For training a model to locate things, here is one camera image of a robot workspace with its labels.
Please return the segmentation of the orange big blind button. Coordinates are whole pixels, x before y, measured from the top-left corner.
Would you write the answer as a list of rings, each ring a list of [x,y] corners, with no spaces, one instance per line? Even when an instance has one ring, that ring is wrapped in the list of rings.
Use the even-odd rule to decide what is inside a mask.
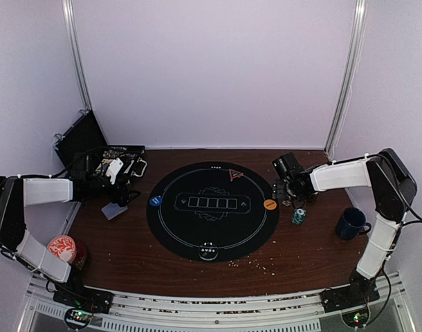
[[[264,208],[268,211],[273,211],[277,208],[277,202],[274,199],[266,199],[264,201]]]

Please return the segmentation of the red triangle marker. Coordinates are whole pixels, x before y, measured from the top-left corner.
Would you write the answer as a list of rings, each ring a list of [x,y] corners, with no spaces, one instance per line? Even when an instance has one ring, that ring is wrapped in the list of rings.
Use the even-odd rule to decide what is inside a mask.
[[[229,176],[230,176],[230,181],[233,182],[235,179],[241,178],[244,176],[243,172],[240,172],[238,170],[235,169],[229,169]]]

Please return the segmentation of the blue small blind button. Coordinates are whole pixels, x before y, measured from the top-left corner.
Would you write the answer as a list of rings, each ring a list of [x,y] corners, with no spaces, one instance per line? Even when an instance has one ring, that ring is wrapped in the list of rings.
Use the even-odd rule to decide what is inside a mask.
[[[162,204],[163,202],[163,197],[162,196],[153,196],[149,199],[149,204],[152,207],[158,207]]]

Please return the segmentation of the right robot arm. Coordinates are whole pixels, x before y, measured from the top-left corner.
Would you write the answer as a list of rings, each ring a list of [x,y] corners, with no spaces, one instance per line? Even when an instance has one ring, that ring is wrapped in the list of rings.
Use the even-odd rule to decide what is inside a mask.
[[[414,216],[415,223],[422,223],[422,217],[412,208],[418,186],[410,171],[392,148],[308,169],[289,152],[276,158],[272,165],[279,178],[273,186],[273,196],[291,204],[313,201],[318,194],[331,190],[367,188],[371,193],[376,219],[363,255],[351,274],[351,285],[344,292],[347,303],[359,305],[370,295],[369,283],[395,250],[407,225],[407,214]]]

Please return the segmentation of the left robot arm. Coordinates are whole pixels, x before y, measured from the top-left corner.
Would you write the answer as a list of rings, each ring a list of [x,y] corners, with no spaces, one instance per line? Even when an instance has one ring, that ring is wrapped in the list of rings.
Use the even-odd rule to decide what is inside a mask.
[[[89,292],[74,280],[70,263],[56,257],[35,235],[41,223],[56,223],[73,203],[105,196],[109,203],[103,213],[112,219],[127,210],[139,193],[131,187],[146,167],[136,152],[108,148],[84,152],[61,172],[49,175],[0,176],[0,249],[33,272],[62,284],[62,295],[74,307],[89,301]]]

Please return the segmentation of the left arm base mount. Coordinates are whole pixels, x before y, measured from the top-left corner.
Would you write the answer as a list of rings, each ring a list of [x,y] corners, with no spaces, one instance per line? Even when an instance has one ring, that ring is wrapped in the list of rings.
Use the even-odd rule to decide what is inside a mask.
[[[79,296],[63,290],[57,290],[53,294],[53,301],[68,306],[64,313],[64,323],[68,328],[79,331],[92,323],[95,314],[109,313],[113,301],[113,293],[86,288],[83,296]]]

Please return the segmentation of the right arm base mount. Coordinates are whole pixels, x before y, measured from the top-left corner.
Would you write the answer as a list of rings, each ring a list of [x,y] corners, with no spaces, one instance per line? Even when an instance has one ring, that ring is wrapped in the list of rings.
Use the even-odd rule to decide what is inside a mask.
[[[340,311],[343,323],[349,328],[365,328],[371,320],[369,304],[380,299],[378,290],[354,295],[351,286],[326,288],[320,293],[325,313]]]

